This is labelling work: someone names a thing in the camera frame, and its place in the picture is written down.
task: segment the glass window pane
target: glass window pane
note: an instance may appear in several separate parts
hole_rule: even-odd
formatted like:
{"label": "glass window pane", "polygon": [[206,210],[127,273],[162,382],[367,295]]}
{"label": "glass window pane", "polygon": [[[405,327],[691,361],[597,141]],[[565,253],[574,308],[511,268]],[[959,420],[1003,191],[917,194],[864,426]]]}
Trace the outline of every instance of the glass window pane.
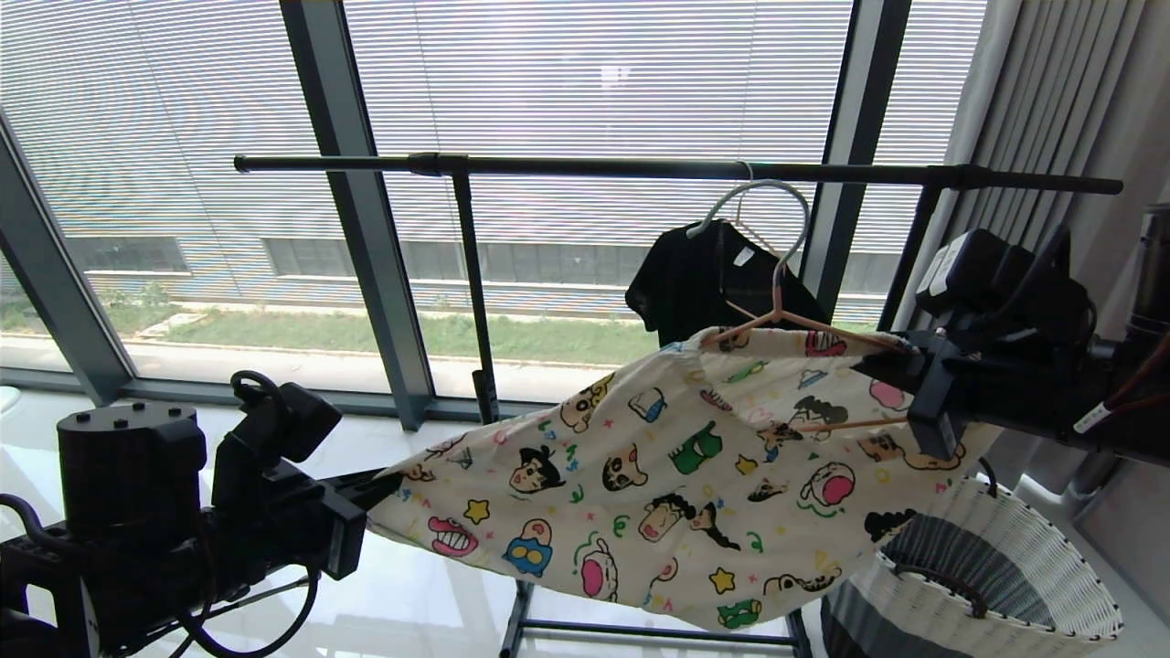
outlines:
{"label": "glass window pane", "polygon": [[[852,0],[383,2],[346,19],[378,151],[820,162]],[[387,176],[402,240],[459,242],[449,186]],[[654,239],[703,218],[728,181],[472,179],[500,396],[558,400],[656,337],[624,293]],[[814,186],[800,189],[810,201]],[[797,204],[744,204],[766,240]],[[504,246],[510,246],[510,254]],[[467,285],[407,265],[442,395],[472,396]]]}
{"label": "glass window pane", "polygon": [[64,355],[0,255],[0,365],[69,372]]}
{"label": "glass window pane", "polygon": [[140,376],[388,391],[324,174],[232,165],[318,151],[276,2],[0,11],[5,112]]}
{"label": "glass window pane", "polygon": [[[874,164],[943,164],[986,0],[915,0]],[[869,185],[834,321],[873,328],[894,280],[918,189]]]}

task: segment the white floor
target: white floor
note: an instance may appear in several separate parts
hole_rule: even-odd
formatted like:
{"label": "white floor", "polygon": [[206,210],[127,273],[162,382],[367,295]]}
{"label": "white floor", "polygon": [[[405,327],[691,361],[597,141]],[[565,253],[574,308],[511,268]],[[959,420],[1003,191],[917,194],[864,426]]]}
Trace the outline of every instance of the white floor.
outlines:
{"label": "white floor", "polygon": [[[78,396],[23,392],[0,414],[0,489],[23,496],[36,507],[43,522],[62,518],[56,455],[56,421],[91,405]],[[209,454],[220,437],[240,419],[234,409],[201,407],[199,424],[209,441]],[[425,446],[457,434],[461,426],[427,423],[422,431],[404,433],[392,419],[347,417],[317,452],[303,464],[314,477],[362,471],[393,464]],[[209,499],[211,471],[202,473],[204,500]],[[1038,488],[1019,492],[1076,543],[1122,606],[1126,630],[1121,640],[1096,656],[1108,658],[1165,656],[1170,629],[1162,625],[1133,590],[1103,563],[1067,522],[1060,501]],[[9,512],[0,514],[0,539],[21,534]],[[277,583],[298,577],[291,569],[274,576]],[[317,604],[304,629],[276,656],[309,657],[449,657],[495,656],[511,611],[515,582],[480,571],[411,547],[367,534],[357,574],[340,582],[322,581]],[[230,649],[255,650],[278,636],[301,605],[303,591],[261,602],[212,621],[209,632]],[[44,610],[43,602],[34,611]],[[805,621],[819,650],[819,604],[805,609]],[[669,617],[640,610],[537,590],[530,617],[607,624],[690,628]],[[752,629],[753,633],[784,632],[783,622]],[[710,643],[663,644],[661,640],[593,636],[581,638],[529,631],[521,658],[538,656],[592,656],[641,658],[707,658],[714,656],[786,656],[785,650],[750,650]],[[139,656],[170,654],[180,633],[164,638]],[[188,656],[202,656],[193,647]]]}

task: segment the clothing rack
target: clothing rack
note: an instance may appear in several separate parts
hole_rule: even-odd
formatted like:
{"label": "clothing rack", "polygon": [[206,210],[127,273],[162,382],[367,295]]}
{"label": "clothing rack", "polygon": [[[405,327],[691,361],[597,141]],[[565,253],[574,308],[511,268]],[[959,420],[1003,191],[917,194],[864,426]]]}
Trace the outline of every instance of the clothing rack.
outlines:
{"label": "clothing rack", "polygon": [[[679,178],[707,180],[739,180],[749,171],[749,163],[738,160],[635,160],[596,158],[491,158],[453,153],[413,153],[406,157],[248,157],[236,156],[235,169],[247,171],[410,171],[420,176],[452,179],[459,225],[463,241],[463,258],[470,288],[472,315],[479,343],[480,369],[472,373],[480,418],[484,424],[500,420],[500,400],[496,395],[495,371],[491,365],[491,344],[488,336],[488,311],[483,296],[483,276],[480,269],[475,222],[472,213],[470,174],[512,176],[566,176],[607,178]],[[906,240],[906,249],[899,260],[889,296],[882,308],[879,329],[889,329],[906,292],[910,270],[930,215],[944,189],[976,190],[980,187],[1017,187],[1060,192],[1088,192],[1116,194],[1121,183],[1096,178],[1049,176],[1037,173],[998,172],[977,165],[947,166],[873,166],[873,165],[811,165],[750,163],[756,179],[777,178],[785,181],[810,183],[866,183],[887,185],[920,185],[922,192],[915,208],[914,220]],[[811,658],[808,633],[800,610],[787,616],[791,636],[752,636],[742,633],[710,633],[704,631],[681,631],[646,629],[578,622],[531,619],[528,616],[534,587],[525,581],[516,581],[516,598],[504,631],[501,658],[515,658],[526,629],[567,631],[617,636],[655,637],[684,640],[708,640],[735,644],[790,646],[797,658]]]}

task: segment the shirt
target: shirt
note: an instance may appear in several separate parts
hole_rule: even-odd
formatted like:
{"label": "shirt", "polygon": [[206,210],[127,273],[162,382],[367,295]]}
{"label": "shirt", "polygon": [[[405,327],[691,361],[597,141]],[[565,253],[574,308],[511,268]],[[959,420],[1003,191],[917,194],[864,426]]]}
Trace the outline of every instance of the shirt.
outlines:
{"label": "shirt", "polygon": [[[647,331],[659,333],[660,347],[714,324],[750,320],[728,301],[757,316],[772,310],[772,270],[779,259],[729,224],[715,221],[688,238],[691,226],[697,224],[660,235],[626,290],[626,304]],[[828,314],[791,269],[784,273],[780,293],[785,310],[828,323]],[[799,329],[789,321],[764,327]]]}
{"label": "shirt", "polygon": [[464,564],[706,629],[784,616],[873,558],[990,446],[950,460],[903,424],[910,396],[851,366],[875,348],[703,330],[546,411],[470,430],[387,468],[369,528]]}

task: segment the laundry basket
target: laundry basket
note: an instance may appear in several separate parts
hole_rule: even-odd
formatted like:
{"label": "laundry basket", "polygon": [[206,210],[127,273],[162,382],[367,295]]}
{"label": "laundry basket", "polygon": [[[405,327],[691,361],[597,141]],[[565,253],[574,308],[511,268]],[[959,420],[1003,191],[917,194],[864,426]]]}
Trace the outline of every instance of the laundry basket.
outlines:
{"label": "laundry basket", "polygon": [[1085,558],[991,487],[959,480],[823,599],[830,656],[1044,658],[1117,639],[1119,606]]}

